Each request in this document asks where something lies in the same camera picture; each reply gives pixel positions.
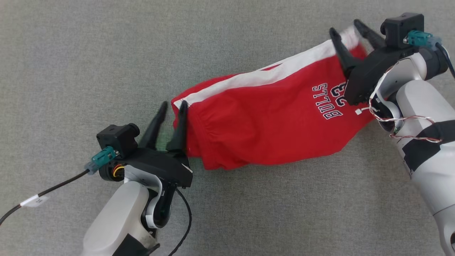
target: red shorts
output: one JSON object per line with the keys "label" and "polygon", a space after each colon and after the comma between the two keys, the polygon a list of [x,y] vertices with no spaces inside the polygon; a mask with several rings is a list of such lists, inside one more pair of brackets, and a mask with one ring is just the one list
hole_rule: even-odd
{"label": "red shorts", "polygon": [[[341,33],[365,58],[351,27]],[[331,40],[259,70],[218,77],[172,100],[189,105],[187,154],[206,169],[283,164],[340,151],[369,121],[343,97],[345,78]]]}

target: gray carpet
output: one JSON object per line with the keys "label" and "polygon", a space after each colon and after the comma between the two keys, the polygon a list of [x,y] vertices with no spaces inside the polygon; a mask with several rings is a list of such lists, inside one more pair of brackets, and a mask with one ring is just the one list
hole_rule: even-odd
{"label": "gray carpet", "polygon": [[[144,129],[164,100],[252,71],[360,18],[422,12],[455,53],[453,0],[0,1],[0,213],[82,171],[107,125]],[[433,84],[455,106],[449,73]],[[168,113],[159,143],[171,137]],[[193,225],[177,255],[442,255],[436,224],[392,142],[372,122],[335,155],[205,171],[184,190]],[[84,177],[0,227],[2,256],[78,255],[119,184]],[[187,227],[178,197],[156,255]]]}

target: white label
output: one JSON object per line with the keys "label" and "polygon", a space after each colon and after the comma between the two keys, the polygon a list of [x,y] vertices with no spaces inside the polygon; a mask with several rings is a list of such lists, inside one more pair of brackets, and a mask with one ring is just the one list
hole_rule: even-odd
{"label": "white label", "polygon": [[23,206],[27,206],[27,207],[38,207],[38,206],[40,206],[42,203],[46,202],[48,199],[49,199],[49,197],[47,197],[47,196],[44,195],[44,196],[35,198],[34,200],[31,200],[30,202],[27,202],[27,203],[24,204]]}

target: black cable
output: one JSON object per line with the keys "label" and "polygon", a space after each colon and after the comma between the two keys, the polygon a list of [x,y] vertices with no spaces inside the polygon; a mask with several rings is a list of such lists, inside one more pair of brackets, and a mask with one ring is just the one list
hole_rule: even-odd
{"label": "black cable", "polygon": [[58,184],[58,185],[53,186],[53,187],[50,188],[50,189],[46,189],[46,190],[44,190],[43,192],[38,193],[38,196],[43,196],[43,195],[45,195],[45,194],[47,194],[47,193],[49,193],[49,192],[52,192],[52,191],[54,191],[54,190],[56,190],[56,189],[58,189],[58,188],[61,188],[61,187],[65,186],[66,184],[68,184],[68,183],[70,183],[70,182],[73,182],[73,181],[77,180],[78,178],[84,176],[84,175],[87,174],[88,172],[90,172],[89,169],[87,169],[87,170],[81,172],[80,174],[74,176],[73,178],[71,178],[71,179],[69,179],[69,180],[66,180],[66,181],[64,181],[64,182],[62,182],[62,183],[60,183],[60,184]]}
{"label": "black cable", "polygon": [[455,78],[455,70],[454,66],[452,65],[452,62],[450,61],[449,53],[447,52],[445,47],[442,46],[442,44],[436,43],[435,45],[442,53],[444,53],[445,60],[447,61],[447,65],[449,66],[449,70],[452,73],[452,76]]}
{"label": "black cable", "polygon": [[[46,189],[46,190],[44,190],[43,192],[39,193],[38,196],[43,196],[43,195],[45,195],[45,194],[47,194],[47,193],[49,193],[49,192],[52,192],[52,191],[56,190],[57,188],[63,187],[64,185],[66,185],[66,184],[68,184],[68,183],[70,183],[70,182],[72,182],[72,181],[75,181],[75,180],[77,180],[78,178],[84,176],[84,175],[87,174],[89,171],[90,171],[90,170],[87,169],[87,170],[81,172],[80,174],[74,176],[73,178],[71,178],[71,179],[69,179],[69,180],[67,180],[67,181],[64,181],[64,182],[62,182],[62,183],[60,183],[60,184],[58,184],[58,185],[55,185],[55,186],[53,186],[53,187],[50,188],[50,189]],[[5,215],[3,215],[3,216],[0,218],[0,225],[3,223],[3,221],[6,220],[6,218],[8,218],[13,212],[17,211],[20,207],[22,207],[22,206],[21,206],[20,204],[18,204],[18,205],[16,205],[16,206],[14,206],[11,210],[9,210]]]}
{"label": "black cable", "polygon": [[5,215],[3,215],[3,217],[1,217],[1,219],[0,219],[0,226],[3,223],[3,221],[5,221],[6,218],[8,218],[8,216],[10,216],[13,212],[17,211],[20,207],[21,207],[21,205],[18,204],[16,206],[14,206],[11,210],[9,210]]}
{"label": "black cable", "polygon": [[178,190],[176,189],[178,195],[183,199],[183,202],[185,202],[186,206],[187,206],[187,209],[188,209],[188,228],[187,228],[187,231],[185,232],[185,234],[183,235],[182,239],[180,240],[180,242],[177,244],[177,246],[175,247],[174,250],[171,251],[171,253],[169,254],[169,256],[172,256],[174,255],[174,253],[178,250],[178,248],[182,245],[183,241],[185,240],[185,238],[187,237],[188,233],[190,232],[190,229],[191,229],[191,221],[193,220],[192,218],[192,215],[191,215],[191,209],[190,209],[190,205],[188,204],[187,200],[185,199],[185,197],[183,196],[183,194]]}

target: black tape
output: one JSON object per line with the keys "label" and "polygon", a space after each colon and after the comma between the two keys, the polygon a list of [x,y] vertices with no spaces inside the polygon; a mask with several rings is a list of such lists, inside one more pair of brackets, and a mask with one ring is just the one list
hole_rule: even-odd
{"label": "black tape", "polygon": [[417,137],[442,139],[440,143],[413,139],[403,147],[404,161],[415,171],[426,160],[441,150],[440,145],[455,141],[455,120],[434,123],[423,129]]}
{"label": "black tape", "polygon": [[142,245],[136,238],[132,237],[130,234],[127,234],[123,242],[117,248],[117,250],[112,254],[112,256],[137,256],[143,255],[146,251],[144,245]]}

